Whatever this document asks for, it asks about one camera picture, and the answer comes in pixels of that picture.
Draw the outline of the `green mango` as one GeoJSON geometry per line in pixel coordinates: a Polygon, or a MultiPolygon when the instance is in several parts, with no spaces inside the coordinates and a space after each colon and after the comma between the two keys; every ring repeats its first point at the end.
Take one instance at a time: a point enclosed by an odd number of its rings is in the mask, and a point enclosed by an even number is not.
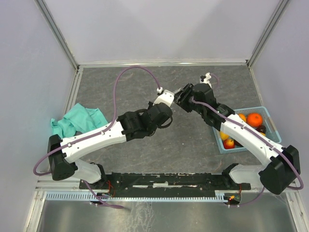
{"type": "Polygon", "coordinates": [[[242,121],[246,122],[246,116],[244,114],[238,114],[242,121]]]}

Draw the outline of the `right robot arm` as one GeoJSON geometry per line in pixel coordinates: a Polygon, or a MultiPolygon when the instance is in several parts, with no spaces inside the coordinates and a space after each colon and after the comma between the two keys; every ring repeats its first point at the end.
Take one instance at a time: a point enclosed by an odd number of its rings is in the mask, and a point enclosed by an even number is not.
{"type": "Polygon", "coordinates": [[[298,150],[292,145],[283,147],[249,126],[234,110],[217,102],[209,84],[187,84],[177,91],[174,102],[187,112],[200,114],[207,125],[235,139],[259,160],[260,165],[237,164],[224,174],[221,179],[225,188],[250,183],[279,195],[286,188],[304,187],[298,150]]]}

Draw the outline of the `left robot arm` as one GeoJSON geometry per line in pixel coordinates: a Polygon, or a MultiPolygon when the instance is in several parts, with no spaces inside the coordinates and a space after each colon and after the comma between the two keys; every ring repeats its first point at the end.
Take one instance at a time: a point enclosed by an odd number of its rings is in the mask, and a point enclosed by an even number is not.
{"type": "Polygon", "coordinates": [[[107,177],[102,165],[87,163],[81,157],[110,145],[150,137],[157,129],[167,128],[172,123],[173,101],[174,93],[164,90],[147,109],[126,112],[114,123],[69,138],[51,136],[48,160],[52,179],[60,181],[74,177],[95,188],[103,188],[107,177]]]}

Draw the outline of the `yellow lemon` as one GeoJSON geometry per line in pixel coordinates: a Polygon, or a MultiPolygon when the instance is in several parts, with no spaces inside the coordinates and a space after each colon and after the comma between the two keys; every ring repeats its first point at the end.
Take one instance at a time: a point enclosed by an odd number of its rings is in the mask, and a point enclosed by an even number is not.
{"type": "Polygon", "coordinates": [[[229,135],[222,132],[222,131],[220,131],[219,134],[220,134],[220,138],[221,138],[222,141],[225,141],[229,138],[229,135]]]}

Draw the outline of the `red yellow peach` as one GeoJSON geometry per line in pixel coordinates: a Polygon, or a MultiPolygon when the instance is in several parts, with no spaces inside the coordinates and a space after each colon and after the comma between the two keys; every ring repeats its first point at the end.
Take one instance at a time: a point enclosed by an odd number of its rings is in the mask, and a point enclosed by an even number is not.
{"type": "Polygon", "coordinates": [[[226,139],[223,141],[224,149],[234,149],[235,148],[235,142],[233,139],[226,139]]]}

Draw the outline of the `orange tangerine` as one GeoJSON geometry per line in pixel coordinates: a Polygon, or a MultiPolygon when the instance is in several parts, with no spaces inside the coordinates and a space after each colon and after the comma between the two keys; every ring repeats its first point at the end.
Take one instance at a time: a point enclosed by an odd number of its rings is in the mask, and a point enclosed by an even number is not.
{"type": "Polygon", "coordinates": [[[263,117],[259,113],[250,113],[246,117],[246,122],[251,127],[257,128],[263,124],[263,117]]]}

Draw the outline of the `small dark fig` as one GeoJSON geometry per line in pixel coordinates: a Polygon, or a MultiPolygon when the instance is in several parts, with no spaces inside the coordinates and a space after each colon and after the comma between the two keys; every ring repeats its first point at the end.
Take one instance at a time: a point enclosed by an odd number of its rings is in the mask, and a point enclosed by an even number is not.
{"type": "Polygon", "coordinates": [[[266,134],[267,128],[266,128],[266,126],[264,126],[264,125],[260,125],[260,126],[258,126],[258,127],[256,128],[256,130],[257,130],[258,132],[260,132],[260,133],[266,134]]]}

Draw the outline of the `teal cloth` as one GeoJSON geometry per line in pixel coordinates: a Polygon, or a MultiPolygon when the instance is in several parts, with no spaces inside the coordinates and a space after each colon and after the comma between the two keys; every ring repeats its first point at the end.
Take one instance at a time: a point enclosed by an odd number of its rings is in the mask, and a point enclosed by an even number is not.
{"type": "Polygon", "coordinates": [[[50,120],[52,135],[58,135],[60,138],[72,137],[77,132],[86,133],[107,124],[108,121],[98,108],[85,108],[79,103],[75,104],[62,119],[50,120]]]}

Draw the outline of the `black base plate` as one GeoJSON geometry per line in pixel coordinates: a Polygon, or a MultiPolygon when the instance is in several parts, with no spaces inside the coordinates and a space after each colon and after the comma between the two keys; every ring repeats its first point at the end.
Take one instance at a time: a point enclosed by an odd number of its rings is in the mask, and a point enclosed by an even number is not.
{"type": "Polygon", "coordinates": [[[250,190],[249,183],[235,183],[227,173],[134,174],[112,173],[90,185],[114,197],[214,197],[215,191],[250,190]]]}

